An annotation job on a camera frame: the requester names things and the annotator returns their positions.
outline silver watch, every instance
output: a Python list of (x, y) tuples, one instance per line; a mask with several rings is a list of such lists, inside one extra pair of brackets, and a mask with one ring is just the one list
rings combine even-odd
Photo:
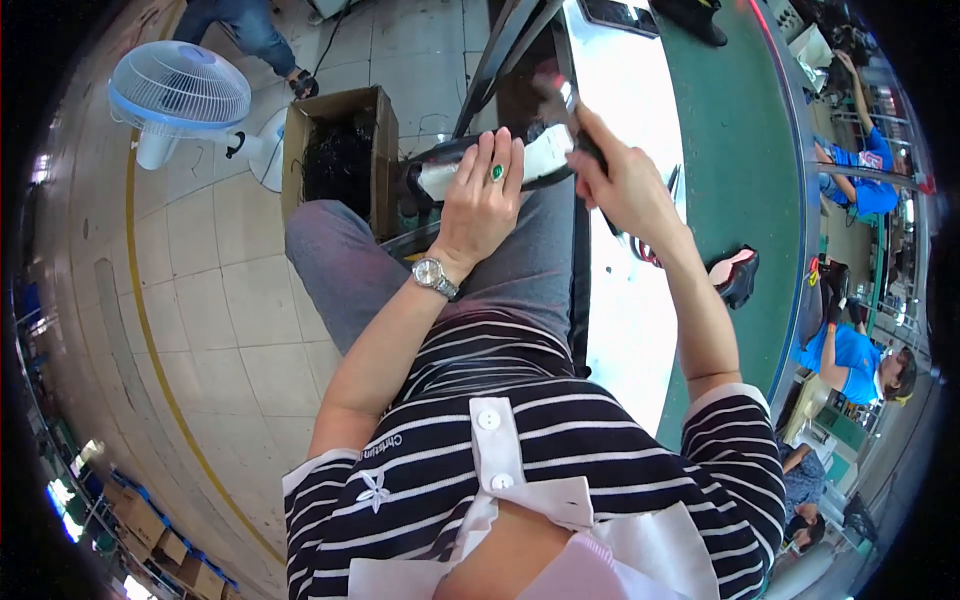
[(460, 291), (453, 281), (450, 281), (444, 275), (444, 265), (440, 260), (425, 256), (414, 263), (414, 281), (423, 287), (429, 287), (437, 290), (447, 300), (453, 300)]

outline navy and white striped shirt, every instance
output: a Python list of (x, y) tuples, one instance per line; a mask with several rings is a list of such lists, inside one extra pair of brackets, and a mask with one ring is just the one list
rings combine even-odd
[(694, 403), (677, 454), (574, 376), (564, 344), (488, 310), (431, 329), (363, 451), (331, 450), (284, 478), (291, 600), (347, 596), (353, 558), (449, 560), (482, 492), (470, 416), (479, 396), (509, 399), (527, 482), (586, 477), (597, 523), (682, 503), (719, 597), (759, 591), (782, 537), (784, 489), (756, 388), (728, 385)]

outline black cable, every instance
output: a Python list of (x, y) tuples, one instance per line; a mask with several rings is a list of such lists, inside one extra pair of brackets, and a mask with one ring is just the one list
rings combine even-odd
[(326, 58), (326, 53), (330, 51), (330, 46), (333, 45), (333, 38), (337, 35), (337, 31), (340, 29), (340, 23), (343, 22), (344, 17), (347, 16), (347, 13), (349, 12), (350, 1), (351, 0), (345, 0), (344, 6), (340, 8), (340, 16), (337, 18), (337, 24), (333, 26), (333, 31), (330, 32), (330, 41), (326, 43), (326, 48), (324, 49), (324, 53), (320, 55), (320, 60), (317, 60), (317, 66), (313, 67), (314, 76), (317, 75), (317, 69), (320, 68), (320, 63), (324, 61)]

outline electric fan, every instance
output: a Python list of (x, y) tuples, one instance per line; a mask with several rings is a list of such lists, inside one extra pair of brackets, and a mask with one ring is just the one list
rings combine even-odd
[(219, 55), (182, 41), (137, 46), (113, 69), (108, 91), (117, 122), (140, 130), (136, 161), (154, 170), (180, 139), (208, 139), (227, 146), (227, 158), (246, 158), (265, 187), (280, 191), (283, 126), (278, 110), (259, 135), (235, 131), (250, 112), (250, 85)]

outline person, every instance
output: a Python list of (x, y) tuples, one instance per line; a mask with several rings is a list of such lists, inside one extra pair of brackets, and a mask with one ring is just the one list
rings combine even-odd
[[(904, 347), (884, 357), (867, 335), (859, 303), (848, 299), (849, 268), (832, 259), (825, 263), (804, 311), (805, 342), (792, 347), (792, 357), (853, 404), (909, 397), (917, 381), (913, 351)], [(845, 302), (853, 327), (838, 326)]]
[[(891, 171), (894, 169), (894, 158), (890, 153), (890, 146), (870, 118), (856, 67), (846, 53), (837, 50), (834, 54), (853, 77), (853, 105), (856, 107), (856, 114), (860, 118), (863, 131), (867, 135), (863, 139), (864, 150), (859, 153), (849, 152), (836, 144), (829, 143), (821, 135), (814, 135), (817, 161)], [(861, 215), (884, 214), (897, 207), (899, 192), (890, 183), (866, 177), (848, 178), (828, 173), (820, 173), (819, 178), (820, 191), (824, 196), (841, 206), (854, 204)]]
[(240, 50), (269, 64), (297, 98), (312, 98), (320, 91), (313, 75), (297, 66), (290, 44), (274, 27), (268, 0), (187, 0), (173, 39), (199, 45), (215, 21), (229, 25)]
[[(412, 274), (339, 202), (291, 215), (287, 256), (345, 357), (307, 461), (283, 478), (290, 598), (735, 598), (762, 585), (784, 522), (767, 402), (742, 382), (730, 316), (657, 167), (576, 114), (609, 175), (573, 153), (576, 186), (521, 201), (522, 143), (483, 133)], [(666, 271), (692, 400), (679, 453), (574, 374), (575, 189)]]
[(809, 444), (796, 448), (776, 437), (780, 463), (783, 465), (783, 486), (786, 490), (784, 541), (793, 541), (805, 552), (824, 538), (827, 525), (817, 510), (824, 493), (827, 472)]

